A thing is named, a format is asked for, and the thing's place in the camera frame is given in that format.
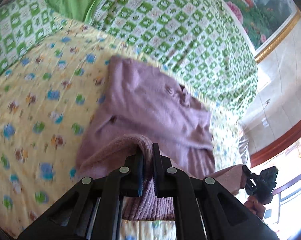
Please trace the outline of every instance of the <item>green checkered pattern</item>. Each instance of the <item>green checkered pattern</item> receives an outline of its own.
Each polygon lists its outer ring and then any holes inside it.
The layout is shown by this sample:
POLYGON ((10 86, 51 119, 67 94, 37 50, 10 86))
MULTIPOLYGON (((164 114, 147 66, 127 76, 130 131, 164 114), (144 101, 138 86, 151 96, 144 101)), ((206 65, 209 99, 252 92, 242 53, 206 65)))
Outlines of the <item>green checkered pattern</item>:
POLYGON ((254 57, 221 0, 106 0, 93 25, 235 114, 255 96, 254 57))
POLYGON ((0 74, 57 30, 46 0, 15 0, 0 7, 0 74))

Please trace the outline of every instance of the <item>silver rivet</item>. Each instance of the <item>silver rivet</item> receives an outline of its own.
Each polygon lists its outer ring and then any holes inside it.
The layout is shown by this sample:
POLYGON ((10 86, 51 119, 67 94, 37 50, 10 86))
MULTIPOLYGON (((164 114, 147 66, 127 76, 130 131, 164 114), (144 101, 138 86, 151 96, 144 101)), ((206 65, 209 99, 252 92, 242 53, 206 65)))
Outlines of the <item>silver rivet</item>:
POLYGON ((169 168, 167 169, 167 172, 170 173, 170 174, 174 174, 174 173, 177 172, 177 169, 174 168, 174 167, 169 167, 169 168))
POLYGON ((209 185, 213 185, 215 183, 215 180, 212 177, 207 177, 205 179, 205 182, 209 185))
POLYGON ((82 183, 83 184, 89 184, 91 182, 92 182, 92 179, 90 177, 82 178, 82 183))
POLYGON ((127 172, 129 172, 129 168, 126 167, 126 166, 123 166, 123 167, 120 167, 119 171, 120 171, 121 173, 127 173, 127 172))

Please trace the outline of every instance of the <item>pink flower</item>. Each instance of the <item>pink flower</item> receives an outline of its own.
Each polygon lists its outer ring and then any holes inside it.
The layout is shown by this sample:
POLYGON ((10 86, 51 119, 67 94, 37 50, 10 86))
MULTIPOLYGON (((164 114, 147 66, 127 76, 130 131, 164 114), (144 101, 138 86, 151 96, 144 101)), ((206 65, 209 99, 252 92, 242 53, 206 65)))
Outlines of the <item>pink flower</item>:
POLYGON ((261 35, 261 43, 264 43, 267 40, 265 34, 261 35))
POLYGON ((232 10, 232 12, 235 14, 235 16, 240 21, 240 23, 243 24, 243 15, 242 15, 241 10, 238 8, 238 6, 236 4, 233 4, 231 1, 228 1, 226 4, 232 10))

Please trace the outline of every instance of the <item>gold frame trim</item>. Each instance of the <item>gold frame trim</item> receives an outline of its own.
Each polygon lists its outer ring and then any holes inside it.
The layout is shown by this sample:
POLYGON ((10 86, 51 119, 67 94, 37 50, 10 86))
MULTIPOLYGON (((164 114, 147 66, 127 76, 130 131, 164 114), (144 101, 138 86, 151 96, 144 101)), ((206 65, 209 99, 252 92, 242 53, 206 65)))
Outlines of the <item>gold frame trim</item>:
POLYGON ((297 9, 294 17, 289 21, 289 23, 281 30, 281 32, 270 42, 270 44, 263 49, 256 57, 255 61, 259 64, 264 58, 266 58, 276 47, 280 44, 286 36, 292 31, 297 22, 301 18, 301 11, 297 9))

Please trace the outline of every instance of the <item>red wooden frame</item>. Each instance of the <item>red wooden frame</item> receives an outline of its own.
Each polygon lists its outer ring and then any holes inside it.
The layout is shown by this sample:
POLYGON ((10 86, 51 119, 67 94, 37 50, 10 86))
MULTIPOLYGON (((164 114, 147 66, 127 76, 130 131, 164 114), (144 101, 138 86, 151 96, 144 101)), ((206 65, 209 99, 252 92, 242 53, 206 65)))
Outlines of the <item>red wooden frame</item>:
POLYGON ((291 128, 288 132, 271 143, 269 146, 266 146, 264 149, 251 155, 251 168, 275 157, 280 152, 291 146, 299 138, 301 138, 301 120, 296 125, 294 125, 293 128, 291 128))

